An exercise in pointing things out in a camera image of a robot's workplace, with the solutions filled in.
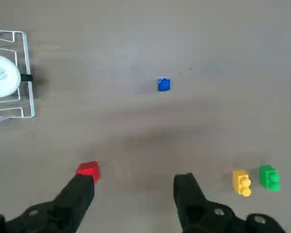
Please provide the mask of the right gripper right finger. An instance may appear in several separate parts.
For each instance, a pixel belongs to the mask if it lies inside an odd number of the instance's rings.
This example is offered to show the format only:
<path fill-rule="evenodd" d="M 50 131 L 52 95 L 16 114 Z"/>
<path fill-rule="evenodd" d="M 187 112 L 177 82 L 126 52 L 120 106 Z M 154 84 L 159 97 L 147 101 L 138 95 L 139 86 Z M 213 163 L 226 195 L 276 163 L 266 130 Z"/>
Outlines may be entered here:
<path fill-rule="evenodd" d="M 246 219 L 223 204 L 206 199 L 193 174 L 177 174 L 173 197 L 184 233 L 283 233 L 272 217 L 253 213 Z"/>

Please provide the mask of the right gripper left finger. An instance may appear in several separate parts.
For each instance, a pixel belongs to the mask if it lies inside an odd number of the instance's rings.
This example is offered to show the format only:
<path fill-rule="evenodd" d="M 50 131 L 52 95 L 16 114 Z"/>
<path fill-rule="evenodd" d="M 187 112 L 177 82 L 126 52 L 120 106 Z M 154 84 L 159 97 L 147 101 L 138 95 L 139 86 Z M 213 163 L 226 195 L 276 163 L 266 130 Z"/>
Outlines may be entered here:
<path fill-rule="evenodd" d="M 94 196 L 94 178 L 76 174 L 54 200 L 33 205 L 9 221 L 0 214 L 0 233 L 75 233 Z"/>

